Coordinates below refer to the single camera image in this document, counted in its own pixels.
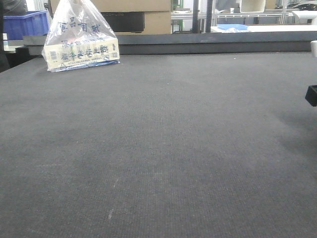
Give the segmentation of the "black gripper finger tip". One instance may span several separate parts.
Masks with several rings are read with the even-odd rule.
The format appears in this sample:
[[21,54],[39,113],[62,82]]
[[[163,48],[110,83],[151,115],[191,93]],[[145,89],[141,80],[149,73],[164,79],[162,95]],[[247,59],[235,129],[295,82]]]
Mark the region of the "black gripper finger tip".
[[312,106],[317,106],[317,85],[310,85],[305,95],[306,101]]

